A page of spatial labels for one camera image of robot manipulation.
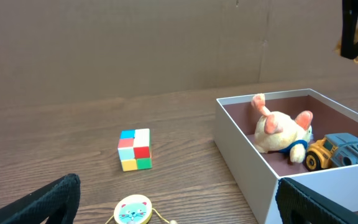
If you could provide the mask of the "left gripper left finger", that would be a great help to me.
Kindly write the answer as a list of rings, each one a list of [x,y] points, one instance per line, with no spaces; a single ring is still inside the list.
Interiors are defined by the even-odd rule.
[[[81,182],[67,174],[0,208],[0,224],[73,224],[80,204]]]

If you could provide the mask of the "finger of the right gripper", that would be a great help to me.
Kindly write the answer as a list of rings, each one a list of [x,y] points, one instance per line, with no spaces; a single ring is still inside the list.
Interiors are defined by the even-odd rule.
[[[340,55],[348,59],[358,57],[356,25],[358,20],[358,0],[342,0],[342,37]]]

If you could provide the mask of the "colourful puzzle cube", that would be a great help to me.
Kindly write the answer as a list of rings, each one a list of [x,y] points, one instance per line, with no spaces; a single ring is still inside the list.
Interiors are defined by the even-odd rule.
[[[152,168],[150,129],[128,129],[121,132],[117,145],[124,172]]]

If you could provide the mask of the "cream plush pig toy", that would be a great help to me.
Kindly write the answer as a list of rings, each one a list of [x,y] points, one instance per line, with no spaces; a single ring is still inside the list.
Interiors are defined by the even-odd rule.
[[[251,105],[261,114],[254,133],[256,150],[260,153],[285,153],[292,163],[302,163],[313,137],[313,113],[302,111],[293,119],[285,113],[270,111],[265,105],[263,93],[254,95]]]

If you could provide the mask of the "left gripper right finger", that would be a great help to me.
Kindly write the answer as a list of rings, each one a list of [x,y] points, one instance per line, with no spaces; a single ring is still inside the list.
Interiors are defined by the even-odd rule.
[[[283,224],[358,224],[358,214],[288,177],[275,199]]]

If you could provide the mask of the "wooden cat rattle drum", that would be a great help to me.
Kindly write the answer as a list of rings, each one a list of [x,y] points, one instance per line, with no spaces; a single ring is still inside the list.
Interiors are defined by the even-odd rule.
[[[165,223],[178,224],[176,220],[168,220],[163,217],[153,207],[151,200],[140,194],[130,195],[120,200],[105,224],[148,224],[153,214],[156,214]]]

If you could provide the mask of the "yellow grey toy truck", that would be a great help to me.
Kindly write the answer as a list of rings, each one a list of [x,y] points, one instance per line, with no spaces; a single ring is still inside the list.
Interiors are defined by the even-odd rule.
[[[326,134],[310,144],[304,166],[310,171],[358,164],[358,137],[349,133]]]

